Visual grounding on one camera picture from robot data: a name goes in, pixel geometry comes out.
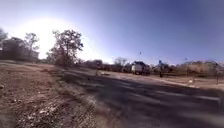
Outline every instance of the sky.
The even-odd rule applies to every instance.
[[[55,43],[52,30],[73,29],[84,60],[224,62],[223,0],[0,0],[0,16],[10,36],[37,34],[40,58]]]

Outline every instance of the dirt ground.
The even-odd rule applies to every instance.
[[[140,76],[0,62],[0,128],[222,128],[218,101]]]

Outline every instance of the tree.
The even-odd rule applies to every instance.
[[[123,68],[123,66],[125,66],[126,62],[127,62],[127,59],[125,59],[125,58],[122,58],[122,57],[116,58],[114,60],[114,70],[121,72],[122,68]]]
[[[2,41],[7,38],[7,33],[4,32],[3,29],[0,28],[0,48],[2,47]]]
[[[77,59],[77,51],[82,51],[81,34],[73,30],[53,31],[56,43],[48,53],[48,58],[55,64],[70,66]]]
[[[114,60],[115,65],[124,66],[127,62],[126,58],[118,57]]]
[[[39,46],[36,45],[39,39],[35,33],[26,33],[25,36],[25,45],[31,51],[36,51],[39,49]]]

